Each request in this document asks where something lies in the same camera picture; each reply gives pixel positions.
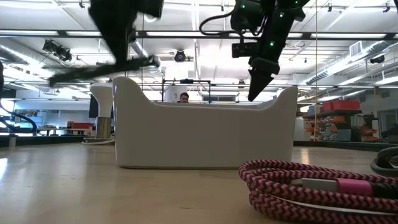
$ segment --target metal pole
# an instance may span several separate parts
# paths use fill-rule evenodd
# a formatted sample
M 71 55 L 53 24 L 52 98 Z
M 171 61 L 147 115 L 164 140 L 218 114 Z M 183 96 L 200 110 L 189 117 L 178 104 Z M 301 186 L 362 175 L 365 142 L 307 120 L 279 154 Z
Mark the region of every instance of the metal pole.
M 211 81 L 208 81 L 209 83 L 209 104 L 211 104 Z
M 164 101 L 164 82 L 165 80 L 162 80 L 162 102 Z

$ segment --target yellow cable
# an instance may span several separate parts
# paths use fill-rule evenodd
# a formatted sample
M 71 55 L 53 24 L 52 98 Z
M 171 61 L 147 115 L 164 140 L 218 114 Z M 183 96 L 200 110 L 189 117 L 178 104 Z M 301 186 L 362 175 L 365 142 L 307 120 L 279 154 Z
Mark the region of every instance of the yellow cable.
M 318 0 L 315 0 L 315 122 L 313 140 L 317 138 L 317 108 L 318 108 Z

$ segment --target red bin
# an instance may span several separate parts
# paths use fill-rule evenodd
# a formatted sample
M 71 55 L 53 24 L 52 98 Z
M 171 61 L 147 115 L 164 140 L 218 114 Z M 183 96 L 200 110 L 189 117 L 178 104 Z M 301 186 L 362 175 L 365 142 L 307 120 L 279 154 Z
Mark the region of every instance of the red bin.
M 90 129 L 94 124 L 91 123 L 72 123 L 72 129 Z
M 332 102 L 323 103 L 322 108 L 323 108 L 324 112 L 332 111 L 333 110 L 333 103 Z
M 358 100 L 338 100 L 333 102 L 334 110 L 359 110 L 360 104 Z

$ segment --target fluorescent light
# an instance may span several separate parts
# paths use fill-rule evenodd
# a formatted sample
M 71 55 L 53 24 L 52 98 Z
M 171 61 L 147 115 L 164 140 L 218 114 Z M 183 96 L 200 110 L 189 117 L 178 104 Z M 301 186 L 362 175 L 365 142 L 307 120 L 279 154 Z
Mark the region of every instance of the fluorescent light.
M 374 88 L 373 86 L 339 86 L 339 88 Z
M 229 34 L 230 37 L 239 37 L 239 34 Z M 244 37 L 254 37 L 253 34 L 247 32 L 243 34 Z M 289 33 L 288 38 L 301 38 L 303 36 L 302 33 Z
M 349 94 L 347 94 L 347 95 L 345 95 L 345 96 L 354 96 L 354 95 L 357 95 L 357 94 L 362 93 L 362 92 L 364 92 L 364 91 L 365 91 L 365 90 L 355 91 L 355 92 L 349 93 Z
M 393 88 L 393 89 L 398 89 L 398 86 L 379 86 L 379 88 Z
M 100 31 L 67 31 L 68 35 L 101 36 Z
M 301 38 L 303 36 L 303 34 L 301 33 L 289 33 L 288 34 L 288 38 Z
M 300 96 L 300 97 L 297 98 L 297 101 L 303 101 L 303 100 L 306 100 L 306 99 L 307 99 L 307 97 L 305 97 L 305 96 Z
M 315 85 L 299 85 L 298 88 L 306 89 L 306 88 L 333 88 L 333 86 L 315 86 Z
M 334 100 L 339 98 L 340 96 L 325 96 L 322 98 L 319 98 L 318 101 L 329 101 L 329 100 Z
M 383 38 L 387 34 L 318 34 L 318 38 Z M 311 38 L 316 38 L 317 34 L 311 34 Z
M 239 34 L 229 34 L 230 37 L 240 37 Z M 254 37 L 252 33 L 243 34 L 244 37 Z
M 381 81 L 376 82 L 376 85 L 384 85 L 384 84 L 393 83 L 393 82 L 398 82 L 398 76 L 385 78 Z
M 203 34 L 201 34 L 199 31 L 192 31 L 192 32 L 162 32 L 162 31 L 153 31 L 153 32 L 147 32 L 148 36 L 161 36 L 161 37 L 204 37 Z
M 6 35 L 58 35 L 57 31 L 46 30 L 0 30 L 0 34 Z

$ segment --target gray cylinder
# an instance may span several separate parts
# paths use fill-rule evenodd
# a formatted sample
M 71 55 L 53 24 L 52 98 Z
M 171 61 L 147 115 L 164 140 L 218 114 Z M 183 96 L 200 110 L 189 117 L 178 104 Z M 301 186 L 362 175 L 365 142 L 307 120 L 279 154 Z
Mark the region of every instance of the gray cylinder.
M 14 150 L 17 144 L 17 136 L 15 134 L 9 135 L 8 149 Z
M 109 139 L 111 137 L 112 119 L 97 117 L 95 138 Z

